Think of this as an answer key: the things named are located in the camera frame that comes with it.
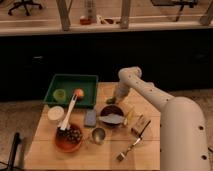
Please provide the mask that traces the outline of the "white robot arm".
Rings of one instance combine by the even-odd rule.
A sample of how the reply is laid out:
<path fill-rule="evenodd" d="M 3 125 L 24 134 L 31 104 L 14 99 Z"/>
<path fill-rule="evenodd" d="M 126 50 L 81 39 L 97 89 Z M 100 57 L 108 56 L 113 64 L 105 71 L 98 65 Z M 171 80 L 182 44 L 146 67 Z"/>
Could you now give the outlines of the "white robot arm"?
<path fill-rule="evenodd" d="M 117 102 L 131 88 L 160 113 L 160 171 L 211 171 L 205 118 L 200 106 L 187 97 L 175 97 L 141 79 L 139 67 L 122 68 L 114 90 Z"/>

